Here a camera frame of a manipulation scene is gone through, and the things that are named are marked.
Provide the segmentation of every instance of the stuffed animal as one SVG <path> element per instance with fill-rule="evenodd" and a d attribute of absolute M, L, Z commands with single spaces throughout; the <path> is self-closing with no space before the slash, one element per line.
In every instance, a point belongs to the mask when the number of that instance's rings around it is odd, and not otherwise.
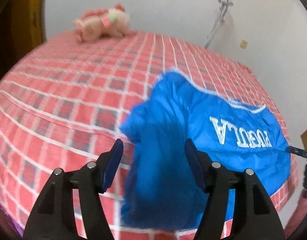
<path fill-rule="evenodd" d="M 129 16 L 121 4 L 109 10 L 86 12 L 82 19 L 74 21 L 74 25 L 82 41 L 95 41 L 103 35 L 123 38 L 131 34 Z"/>

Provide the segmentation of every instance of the wall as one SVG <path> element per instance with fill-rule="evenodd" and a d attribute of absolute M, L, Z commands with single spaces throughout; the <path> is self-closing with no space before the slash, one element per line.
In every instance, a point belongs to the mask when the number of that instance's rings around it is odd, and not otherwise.
<path fill-rule="evenodd" d="M 277 104 L 292 144 L 302 147 L 307 129 L 307 13 L 299 0 L 232 0 L 226 22 L 210 49 L 250 67 Z M 203 45 L 218 13 L 217 0 L 46 0 L 46 34 L 50 38 L 72 28 L 86 10 L 121 2 L 132 28 L 167 34 Z M 248 47 L 239 47 L 242 39 Z M 299 159 L 299 176 L 304 160 Z M 285 225 L 301 185 L 280 212 Z"/>

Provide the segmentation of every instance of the mattress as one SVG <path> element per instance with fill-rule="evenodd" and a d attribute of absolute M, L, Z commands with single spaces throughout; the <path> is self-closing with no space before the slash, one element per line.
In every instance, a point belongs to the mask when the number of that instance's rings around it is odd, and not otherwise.
<path fill-rule="evenodd" d="M 132 106 L 146 100 L 159 75 L 176 68 L 189 80 L 225 98 L 266 104 L 289 141 L 276 105 L 252 71 L 202 47 L 154 33 L 124 39 L 78 42 L 63 33 L 20 60 L 0 82 L 0 204 L 22 228 L 52 171 L 81 168 L 108 151 L 117 138 L 124 155 L 113 185 L 100 196 L 116 239 L 193 239 L 195 230 L 161 231 L 125 227 L 120 219 L 124 179 L 133 145 L 118 129 Z M 288 180 L 271 196 L 277 211 L 298 183 L 295 157 Z M 78 192 L 74 209 L 85 236 Z M 228 236 L 227 221 L 223 237 Z"/>

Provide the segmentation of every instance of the bed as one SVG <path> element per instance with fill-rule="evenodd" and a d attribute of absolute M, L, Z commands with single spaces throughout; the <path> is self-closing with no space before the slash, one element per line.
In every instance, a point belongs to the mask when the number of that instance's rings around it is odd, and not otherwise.
<path fill-rule="evenodd" d="M 252 71 L 190 43 L 154 33 L 78 42 L 66 32 L 30 52 L 0 82 L 0 204 L 24 228 L 52 171 L 76 170 L 108 151 L 117 138 L 124 155 L 112 187 L 100 196 L 116 239 L 193 239 L 194 230 L 127 228 L 120 220 L 123 183 L 133 145 L 118 129 L 146 100 L 159 75 L 176 68 L 196 85 L 251 105 L 265 103 L 289 141 L 286 124 Z M 271 196 L 277 211 L 298 183 L 295 157 L 288 180 Z M 78 232 L 85 236 L 74 191 Z M 223 237 L 228 236 L 227 221 Z"/>

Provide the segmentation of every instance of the silver screw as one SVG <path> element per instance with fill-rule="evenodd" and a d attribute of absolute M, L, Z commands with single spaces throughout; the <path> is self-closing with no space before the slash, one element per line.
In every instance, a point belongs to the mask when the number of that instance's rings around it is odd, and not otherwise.
<path fill-rule="evenodd" d="M 89 163 L 87 163 L 87 167 L 88 167 L 89 169 L 93 169 L 95 166 L 96 166 L 96 163 L 95 163 L 95 162 L 89 162 Z"/>
<path fill-rule="evenodd" d="M 59 175 L 60 173 L 62 173 L 62 169 L 61 168 L 57 168 L 54 170 L 54 174 L 55 175 Z"/>
<path fill-rule="evenodd" d="M 254 172 L 252 169 L 246 169 L 246 173 L 247 173 L 248 175 L 253 175 L 253 174 L 255 174 L 255 172 Z"/>
<path fill-rule="evenodd" d="M 212 167 L 214 167 L 215 169 L 218 169 L 221 167 L 221 164 L 219 162 L 213 162 L 212 164 Z"/>

